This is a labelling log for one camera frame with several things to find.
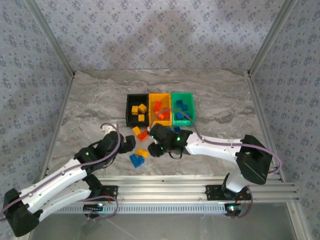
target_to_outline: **orange block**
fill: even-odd
[[[155,104],[155,106],[154,106],[154,108],[153,108],[153,110],[154,110],[155,112],[159,112],[161,106],[162,106],[162,102],[161,102],[161,101],[157,101],[156,104]]]
[[[159,119],[159,120],[163,120],[163,119],[165,119],[165,116],[160,113],[160,114],[158,115],[158,119]]]
[[[147,130],[144,130],[142,133],[139,134],[138,139],[143,142],[144,140],[146,140],[148,137],[148,132]]]
[[[170,111],[165,111],[162,113],[165,119],[169,119],[170,118]]]

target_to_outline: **lego brick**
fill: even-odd
[[[162,113],[160,113],[160,114],[158,115],[158,119],[159,119],[159,120],[163,120],[163,119],[165,119],[165,116],[164,116]]]
[[[177,100],[177,101],[176,101],[176,104],[177,104],[179,107],[181,107],[181,106],[184,104],[184,102],[183,102],[182,100]]]
[[[138,148],[135,152],[135,154],[137,154],[138,156],[142,156],[144,157],[145,159],[148,157],[148,151],[146,150],[143,150],[141,148]]]
[[[161,102],[161,101],[157,101],[157,102],[155,103],[155,106],[154,106],[153,110],[154,110],[155,112],[159,112],[161,106],[162,106],[162,102]]]
[[[135,168],[141,166],[142,163],[140,162],[140,159],[137,157],[137,155],[132,154],[131,156],[129,156],[129,158]]]
[[[132,131],[137,137],[141,134],[141,130],[138,126],[135,126],[134,128],[132,128]]]
[[[164,116],[164,119],[169,119],[170,118],[170,111],[169,110],[168,111],[164,111],[162,113],[162,115]]]
[[[141,104],[138,106],[138,109],[139,109],[139,111],[140,111],[142,114],[146,113],[146,111],[147,111],[147,107],[146,107],[143,103],[141,103]]]
[[[144,113],[144,121],[138,121],[138,114],[132,115],[132,106],[145,105],[147,111]],[[126,126],[130,128],[148,127],[149,126],[149,94],[127,94],[126,96],[126,110],[125,110],[125,122]]]
[[[138,115],[138,106],[132,106],[131,114],[132,115]]]
[[[144,142],[148,137],[148,132],[147,130],[144,130],[139,136],[138,136],[138,139],[141,141],[141,142]]]
[[[196,108],[194,97],[191,92],[173,92],[171,93],[171,103],[173,109],[181,109],[181,106],[178,105],[177,101],[181,100],[183,104],[187,105],[187,112],[191,114],[191,119],[196,121]],[[176,114],[172,114],[172,125],[173,126],[192,126],[192,122],[183,118],[181,120],[177,119]]]
[[[138,161],[140,163],[140,166],[145,163],[145,159],[143,156],[138,156]]]
[[[185,112],[185,114],[186,114],[189,118],[191,118],[191,113]]]
[[[188,105],[187,104],[182,104],[181,109],[182,109],[182,111],[187,111],[188,110]]]
[[[169,108],[171,109],[171,94],[170,93],[150,93],[149,94],[149,124],[151,124],[151,121],[154,119],[156,113],[158,111],[154,111],[154,107],[156,106],[157,102],[161,102],[162,108]],[[159,120],[156,118],[153,122],[153,124],[161,124],[163,126],[171,126],[172,125],[172,111],[169,112],[169,118],[164,120]]]
[[[174,132],[177,134],[180,132],[180,127],[176,126],[173,128]]]
[[[184,119],[184,115],[183,115],[181,112],[177,112],[177,113],[175,114],[175,117],[176,117],[176,119],[178,119],[178,120]]]
[[[139,121],[139,122],[144,122],[144,121],[145,121],[145,115],[139,114],[139,115],[138,115],[138,121]]]

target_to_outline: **gray marble floor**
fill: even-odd
[[[262,131],[241,71],[222,69],[177,70],[95,70],[78,71],[67,100],[63,121],[49,162],[49,172],[56,170],[81,148],[104,137],[100,125],[118,123],[121,133],[133,134],[126,127],[127,94],[192,92],[196,123],[204,135],[218,138],[242,138],[254,135],[263,142]],[[151,139],[137,148],[147,149]],[[134,168],[129,155],[118,155],[114,163],[96,175],[225,175],[235,166],[208,156],[183,156],[172,159],[167,154]]]

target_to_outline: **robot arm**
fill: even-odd
[[[6,192],[3,208],[7,209],[4,215],[15,236],[29,233],[40,221],[62,207],[88,197],[100,196],[102,185],[91,173],[109,166],[118,153],[130,152],[135,148],[133,135],[125,139],[126,142],[120,135],[119,148],[112,154],[118,144],[118,134],[111,131],[102,140],[82,148],[64,166],[38,183],[20,192],[14,188]],[[112,154],[109,158],[98,161],[109,154]]]
[[[222,190],[226,196],[236,195],[248,184],[263,185],[272,161],[272,156],[255,148],[244,147],[241,144],[252,144],[264,147],[255,137],[246,135],[244,139],[220,139],[209,136],[198,137],[195,132],[181,130],[175,133],[161,124],[149,128],[148,134],[155,140],[148,150],[154,157],[164,153],[176,155],[207,155],[232,162],[238,169],[225,177]],[[213,145],[205,142],[218,142]]]

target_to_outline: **patterned wallpaper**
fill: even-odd
[[[23,0],[0,1],[0,206],[39,178],[68,78]],[[0,222],[0,239],[11,239]]]
[[[254,77],[288,181],[320,239],[320,2],[298,1]]]
[[[74,70],[246,70],[283,0],[37,2]]]

